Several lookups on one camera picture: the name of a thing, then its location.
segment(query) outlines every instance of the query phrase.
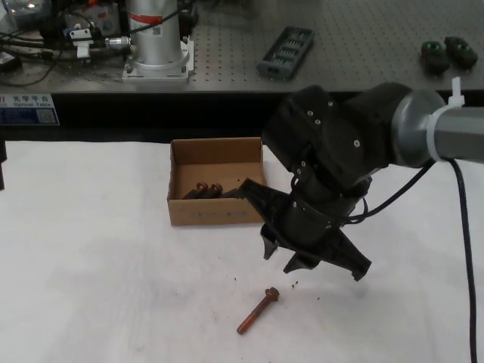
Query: open cardboard box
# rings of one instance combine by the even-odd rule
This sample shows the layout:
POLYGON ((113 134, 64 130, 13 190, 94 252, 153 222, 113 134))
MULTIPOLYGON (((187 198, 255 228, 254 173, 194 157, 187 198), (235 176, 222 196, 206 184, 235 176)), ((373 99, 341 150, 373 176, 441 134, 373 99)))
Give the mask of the open cardboard box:
POLYGON ((246 200, 182 200, 198 182, 222 185, 224 192, 240 187, 246 178, 267 185, 261 138, 174 140, 168 210, 172 225, 227 225, 262 222, 246 200))

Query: cable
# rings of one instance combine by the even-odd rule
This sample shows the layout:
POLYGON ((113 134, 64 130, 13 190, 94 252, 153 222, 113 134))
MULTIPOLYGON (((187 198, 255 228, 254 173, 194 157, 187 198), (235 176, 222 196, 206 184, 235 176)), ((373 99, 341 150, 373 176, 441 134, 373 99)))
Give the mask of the cable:
POLYGON ((470 361, 477 363, 477 307, 476 307, 476 285, 474 282, 474 268, 472 263, 472 249, 470 245, 469 213, 467 211, 466 187, 462 171, 455 160, 448 160, 452 165, 457 178, 459 188, 459 200, 461 202, 462 233, 464 235, 464 251, 466 256, 467 284, 469 287, 469 344, 470 361))
POLYGON ((410 179, 410 181, 405 184, 399 191, 397 191, 394 195, 392 195, 390 198, 388 198, 386 201, 381 203, 377 208, 371 210, 370 212, 363 212, 362 214, 359 214, 357 216, 349 216, 346 218, 340 218, 344 222, 348 224, 355 224, 355 221, 358 221, 358 223, 363 222, 366 218, 372 217, 375 214, 378 214, 385 208, 387 208, 390 204, 395 202, 397 199, 399 199, 403 194, 405 194, 408 190, 410 190, 411 187, 413 187, 419 180, 422 179, 422 177, 430 170, 430 168, 435 164, 435 162, 430 162, 427 165, 425 165, 420 171, 415 174, 415 176, 410 179))
POLYGON ((43 43, 45 41, 45 39, 40 39, 40 38, 27 38, 25 36, 11 36, 9 33, 3 33, 3 32, 0 32, 0 36, 3 37, 6 37, 6 36, 10 36, 12 39, 16 39, 16 40, 22 40, 22 41, 25 41, 25 42, 40 42, 40 43, 43 43))
POLYGON ((10 83, 10 82, 6 82, 6 81, 1 81, 0 80, 0 85, 8 85, 10 87, 26 87, 28 85, 36 85, 37 83, 42 82, 44 79, 47 78, 47 76, 50 74, 50 72, 54 69, 55 65, 60 60, 63 51, 64 51, 63 49, 60 50, 59 55, 57 56, 56 59, 54 59, 52 61, 51 66, 47 69, 47 71, 45 72, 45 74, 42 77, 40 77, 39 79, 37 79, 36 81, 28 82, 28 83, 10 83))
MULTIPOLYGON (((171 14, 169 15, 166 15, 166 17, 164 17, 162 20, 160 21, 157 21, 156 23, 153 23, 153 24, 149 24, 147 26, 142 26, 141 28, 137 28, 137 29, 132 29, 129 31, 129 34, 128 35, 131 35, 131 34, 136 34, 136 33, 139 33, 139 32, 142 32, 146 29, 151 29, 151 28, 154 28, 155 26, 159 26, 163 23, 165 23, 166 21, 172 19, 173 17, 179 15, 181 12, 183 12, 184 10, 188 9, 190 6, 192 6, 197 0, 192 0, 191 2, 188 2, 187 4, 184 4, 183 6, 181 6, 177 11, 173 11, 171 14)), ((113 35, 113 36, 107 36, 105 37, 105 39, 112 39, 112 38, 119 38, 121 36, 126 36, 126 34, 116 34, 116 35, 113 35)), ((25 38, 25 37, 17 37, 17 36, 12 36, 11 38, 13 39, 17 39, 17 40, 21 40, 22 42, 15 42, 15 41, 9 41, 9 42, 5 42, 5 41, 2 41, 1 38, 0 38, 0 44, 4 44, 4 45, 13 45, 13 46, 17 46, 17 47, 27 47, 27 48, 47 48, 47 49, 56 49, 56 48, 53 48, 53 45, 48 45, 48 46, 39 46, 39 45, 36 45, 36 44, 33 44, 35 42, 44 42, 44 39, 39 39, 39 38, 36 38, 36 39, 29 39, 29 38, 25 38)), ((88 38, 79 38, 79 39, 76 39, 76 42, 87 42, 89 40, 96 40, 92 37, 88 37, 88 38)))
POLYGON ((159 26, 163 23, 165 23, 166 21, 170 20, 172 17, 176 17, 178 14, 180 14, 183 10, 186 10, 188 9, 190 6, 192 6, 194 3, 196 2, 196 0, 193 0, 191 2, 188 2, 186 3, 185 5, 181 6, 177 11, 173 11, 171 14, 169 15, 166 15, 162 20, 160 21, 157 21, 156 23, 153 23, 153 24, 149 24, 147 26, 142 26, 141 28, 137 28, 137 29, 132 29, 129 31, 129 35, 131 34, 135 34, 135 33, 139 33, 139 32, 142 32, 143 30, 146 30, 146 29, 151 29, 151 28, 154 28, 155 26, 159 26))

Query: white table surface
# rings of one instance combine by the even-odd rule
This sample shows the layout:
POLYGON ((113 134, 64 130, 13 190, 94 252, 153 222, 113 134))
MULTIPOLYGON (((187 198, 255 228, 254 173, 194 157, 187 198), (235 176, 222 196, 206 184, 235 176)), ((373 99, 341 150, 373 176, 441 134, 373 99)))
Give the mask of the white table surface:
MULTIPOLYGON (((260 225, 173 228, 169 145, 16 142, 7 150, 1 363, 469 361, 461 217, 449 165, 435 166, 380 215, 344 228, 373 261, 356 283, 324 263, 285 275, 291 254, 279 250, 266 262, 260 225), (270 286, 280 301, 239 336, 237 326, 270 286)), ((461 165, 481 312, 484 166, 461 165)), ((272 187, 288 191, 290 175, 267 149, 265 173, 272 187)), ((415 173, 377 173, 370 207, 415 173)))

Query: white cable tie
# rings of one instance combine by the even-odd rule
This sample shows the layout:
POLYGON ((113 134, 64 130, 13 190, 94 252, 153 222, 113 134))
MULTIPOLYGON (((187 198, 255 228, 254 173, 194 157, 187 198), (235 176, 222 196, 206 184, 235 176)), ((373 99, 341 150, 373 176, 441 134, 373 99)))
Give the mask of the white cable tie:
POLYGON ((436 146, 436 126, 440 116, 447 110, 452 108, 461 108, 465 105, 465 98, 461 94, 461 78, 455 77, 452 79, 452 96, 448 98, 448 104, 440 107, 434 113, 430 115, 429 122, 427 123, 427 148, 429 154, 435 161, 441 161, 441 157, 437 152, 436 146))

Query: robotic arm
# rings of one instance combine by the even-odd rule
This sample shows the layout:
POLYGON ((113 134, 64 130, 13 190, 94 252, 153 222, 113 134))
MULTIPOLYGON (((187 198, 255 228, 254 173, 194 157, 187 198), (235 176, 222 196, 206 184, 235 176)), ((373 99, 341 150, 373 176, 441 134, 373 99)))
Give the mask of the robotic arm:
POLYGON ((289 96, 262 139, 294 174, 291 193, 249 179, 240 187, 264 218, 264 258, 283 247, 294 251, 286 273, 325 261, 363 278, 371 261, 341 228, 352 221, 374 172, 390 163, 420 168, 441 159, 484 160, 484 109, 461 108, 459 79, 453 88, 449 105, 436 92, 397 83, 341 104, 318 86, 289 96))

